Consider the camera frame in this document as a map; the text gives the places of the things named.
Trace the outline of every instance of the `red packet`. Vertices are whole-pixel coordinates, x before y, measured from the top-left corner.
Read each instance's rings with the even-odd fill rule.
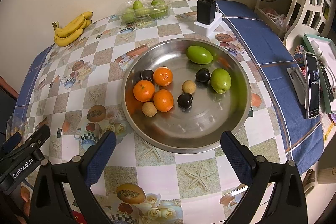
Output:
[[[81,213],[78,213],[76,211],[72,211],[73,217],[75,218],[75,220],[77,221],[77,223],[79,224],[87,224],[84,216]]]

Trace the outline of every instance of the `remote control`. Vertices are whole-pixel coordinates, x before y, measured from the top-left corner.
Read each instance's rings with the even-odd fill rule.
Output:
[[[319,62],[320,62],[320,67],[321,67],[321,70],[322,70],[322,73],[323,73],[323,77],[324,77],[324,80],[325,80],[325,84],[327,86],[329,101],[332,102],[334,100],[333,90],[331,88],[331,85],[330,85],[330,82],[329,82],[329,78],[328,78],[326,69],[325,69],[323,63],[321,61],[319,61]]]

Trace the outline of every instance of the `metal bowl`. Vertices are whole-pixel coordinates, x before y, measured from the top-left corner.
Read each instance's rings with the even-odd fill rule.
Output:
[[[186,50],[198,45],[213,55],[208,65],[188,60]],[[141,80],[142,70],[155,70],[166,66],[173,72],[173,82],[164,87],[174,97],[173,108],[154,117],[142,113],[142,103],[133,95],[134,85]],[[210,73],[224,68],[231,76],[231,88],[224,94],[216,93],[210,83],[196,83],[193,106],[181,109],[177,98],[182,94],[182,84],[195,80],[201,68]],[[251,105],[251,87],[239,62],[221,47],[199,39],[172,39],[159,43],[141,54],[128,69],[121,87],[121,104],[125,117],[133,130],[149,144],[173,153],[194,154],[220,146],[222,132],[231,130],[236,134],[244,124]]]

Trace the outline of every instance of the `finger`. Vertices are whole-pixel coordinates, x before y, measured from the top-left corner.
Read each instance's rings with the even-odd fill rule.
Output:
[[[30,211],[30,201],[31,200],[28,200],[28,202],[26,202],[24,205],[23,205],[23,212],[25,213],[25,215],[29,216],[29,211]]]
[[[27,224],[27,222],[25,221],[25,219],[23,217],[16,215],[16,218],[17,218],[17,220],[20,221],[21,224]]]
[[[21,186],[21,196],[25,202],[30,198],[30,192],[26,187]]]

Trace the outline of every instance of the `metal bolt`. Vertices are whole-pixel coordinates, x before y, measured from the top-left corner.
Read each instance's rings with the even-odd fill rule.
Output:
[[[79,162],[80,160],[81,160],[81,156],[79,156],[79,155],[77,155],[77,156],[74,156],[73,158],[72,158],[72,161],[73,162]]]
[[[289,160],[289,161],[288,161],[288,164],[289,164],[290,166],[295,166],[295,162],[294,162],[293,160]]]
[[[47,159],[41,160],[41,165],[42,166],[46,166],[47,164],[48,164],[48,160]]]
[[[264,162],[265,161],[265,157],[263,157],[262,155],[258,155],[255,158],[257,159],[258,162]]]

